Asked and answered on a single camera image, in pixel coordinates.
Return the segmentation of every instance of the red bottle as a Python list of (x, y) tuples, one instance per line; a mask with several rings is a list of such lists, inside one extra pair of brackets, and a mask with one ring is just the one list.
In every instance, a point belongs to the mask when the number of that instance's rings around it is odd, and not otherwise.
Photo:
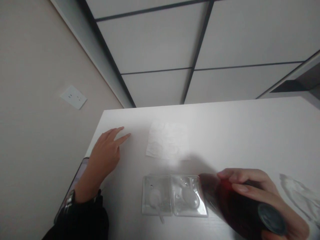
[[(286, 234), (283, 217), (271, 205), (238, 194), (228, 179), (219, 181), (212, 174), (200, 174), (199, 177), (209, 205), (217, 203), (226, 222), (242, 237), (259, 240), (262, 230), (281, 236)], [(252, 181), (244, 184), (257, 187)]]

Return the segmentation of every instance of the wall socket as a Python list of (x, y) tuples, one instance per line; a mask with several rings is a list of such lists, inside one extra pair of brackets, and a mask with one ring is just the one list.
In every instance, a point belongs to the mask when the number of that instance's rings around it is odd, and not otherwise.
[(66, 100), (76, 109), (80, 109), (87, 100), (87, 98), (72, 85), (68, 87), (67, 90), (60, 95), (60, 97)]

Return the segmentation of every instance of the white desk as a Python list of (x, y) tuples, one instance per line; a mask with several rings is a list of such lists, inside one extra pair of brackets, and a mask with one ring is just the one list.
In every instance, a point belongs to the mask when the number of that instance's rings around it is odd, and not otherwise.
[[(172, 166), (145, 155), (153, 120), (188, 126), (191, 162)], [(150, 173), (199, 174), (226, 167), (259, 168), (282, 197), (279, 173), (320, 192), (320, 111), (301, 97), (273, 98), (103, 112), (86, 156), (102, 132), (125, 126), (131, 137), (120, 147), (119, 165), (102, 184), (110, 239), (234, 239), (232, 229), (211, 210), (208, 218), (141, 215), (142, 178)], [(319, 230), (310, 224), (311, 237)]]

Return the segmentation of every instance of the left hand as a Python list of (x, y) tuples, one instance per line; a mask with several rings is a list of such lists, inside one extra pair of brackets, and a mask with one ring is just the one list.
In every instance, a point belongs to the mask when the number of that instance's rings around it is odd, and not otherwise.
[(110, 129), (103, 133), (93, 147), (88, 166), (75, 186), (77, 203), (84, 203), (95, 197), (102, 181), (117, 166), (120, 160), (120, 145), (130, 133), (114, 140), (124, 127)]

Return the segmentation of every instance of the tissue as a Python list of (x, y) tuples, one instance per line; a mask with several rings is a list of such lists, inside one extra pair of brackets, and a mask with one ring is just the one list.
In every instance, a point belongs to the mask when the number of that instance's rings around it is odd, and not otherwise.
[(146, 155), (168, 160), (188, 160), (187, 125), (153, 121), (149, 131)]
[(280, 174), (280, 180), (292, 203), (320, 229), (320, 199), (317, 194), (290, 176)]

